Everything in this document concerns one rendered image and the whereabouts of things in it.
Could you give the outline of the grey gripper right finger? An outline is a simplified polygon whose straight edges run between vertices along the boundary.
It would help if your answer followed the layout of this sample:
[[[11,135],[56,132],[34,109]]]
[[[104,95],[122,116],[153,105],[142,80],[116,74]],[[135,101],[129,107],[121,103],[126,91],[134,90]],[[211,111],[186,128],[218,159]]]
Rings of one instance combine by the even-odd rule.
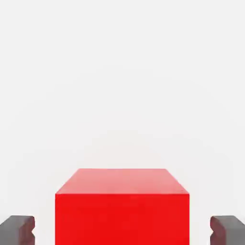
[[[245,224],[235,216],[212,216],[210,245],[245,245]]]

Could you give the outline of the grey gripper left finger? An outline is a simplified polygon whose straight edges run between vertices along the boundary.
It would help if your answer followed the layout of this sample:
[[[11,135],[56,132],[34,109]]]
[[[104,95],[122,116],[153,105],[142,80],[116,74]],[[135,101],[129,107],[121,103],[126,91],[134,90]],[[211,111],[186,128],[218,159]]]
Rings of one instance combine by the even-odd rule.
[[[0,224],[0,245],[35,245],[33,216],[12,215]]]

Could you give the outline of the small red cube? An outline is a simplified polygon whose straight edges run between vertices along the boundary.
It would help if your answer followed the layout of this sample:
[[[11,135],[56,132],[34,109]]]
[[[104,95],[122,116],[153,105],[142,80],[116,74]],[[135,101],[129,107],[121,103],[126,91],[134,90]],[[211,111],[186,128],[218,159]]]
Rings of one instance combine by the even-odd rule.
[[[189,193],[166,169],[79,169],[55,195],[55,245],[189,245]]]

